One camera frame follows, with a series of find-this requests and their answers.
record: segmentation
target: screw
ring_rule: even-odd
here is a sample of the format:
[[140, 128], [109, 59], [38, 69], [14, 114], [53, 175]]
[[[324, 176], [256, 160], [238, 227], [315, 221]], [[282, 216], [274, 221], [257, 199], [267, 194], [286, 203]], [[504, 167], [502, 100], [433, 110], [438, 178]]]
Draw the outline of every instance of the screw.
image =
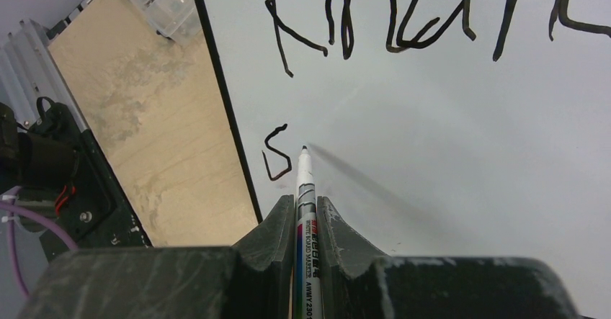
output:
[[92, 213], [89, 211], [81, 212], [81, 214], [79, 215], [79, 219], [81, 220], [81, 222], [89, 223], [92, 220]]

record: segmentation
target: purple cable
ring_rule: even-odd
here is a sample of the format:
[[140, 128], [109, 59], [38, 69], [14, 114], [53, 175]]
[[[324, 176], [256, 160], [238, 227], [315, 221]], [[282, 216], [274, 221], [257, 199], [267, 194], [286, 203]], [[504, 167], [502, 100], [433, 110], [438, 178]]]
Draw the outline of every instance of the purple cable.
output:
[[[13, 187], [3, 195], [16, 196], [21, 187]], [[59, 225], [57, 225], [52, 220], [43, 217], [42, 215], [37, 214], [36, 212], [30, 211], [23, 207], [15, 206], [15, 199], [10, 199], [9, 201], [0, 200], [0, 210], [7, 211], [7, 216], [9, 217], [8, 221], [8, 233], [6, 234], [6, 241], [9, 244], [9, 254], [11, 256], [11, 263], [13, 272], [15, 275], [15, 279], [17, 280], [17, 285], [21, 290], [21, 293], [27, 297], [29, 292], [27, 291], [27, 287], [25, 286], [25, 282], [23, 280], [23, 276], [21, 275], [21, 271], [19, 270], [19, 261], [17, 259], [17, 248], [15, 245], [15, 235], [14, 235], [14, 222], [13, 222], [13, 214], [21, 215], [23, 217], [27, 217], [43, 227], [51, 230], [55, 233], [71, 250], [79, 249], [79, 247], [74, 243], [70, 235], [66, 231], [64, 231]]]

